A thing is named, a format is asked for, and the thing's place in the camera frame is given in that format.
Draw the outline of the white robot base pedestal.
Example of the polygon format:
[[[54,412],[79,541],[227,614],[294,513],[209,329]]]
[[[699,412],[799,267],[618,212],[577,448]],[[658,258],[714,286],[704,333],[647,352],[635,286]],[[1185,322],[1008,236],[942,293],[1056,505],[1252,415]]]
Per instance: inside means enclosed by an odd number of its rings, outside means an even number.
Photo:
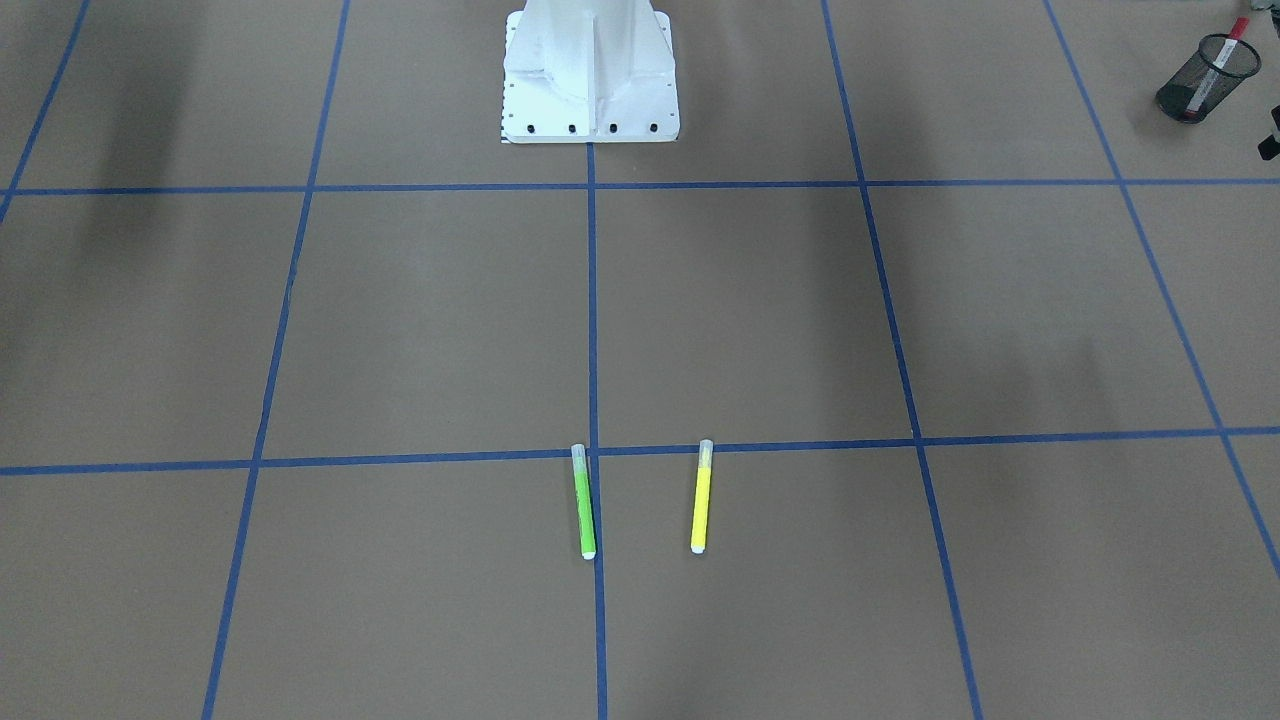
[[[678,140],[672,23],[652,3],[527,1],[504,41],[503,142]]]

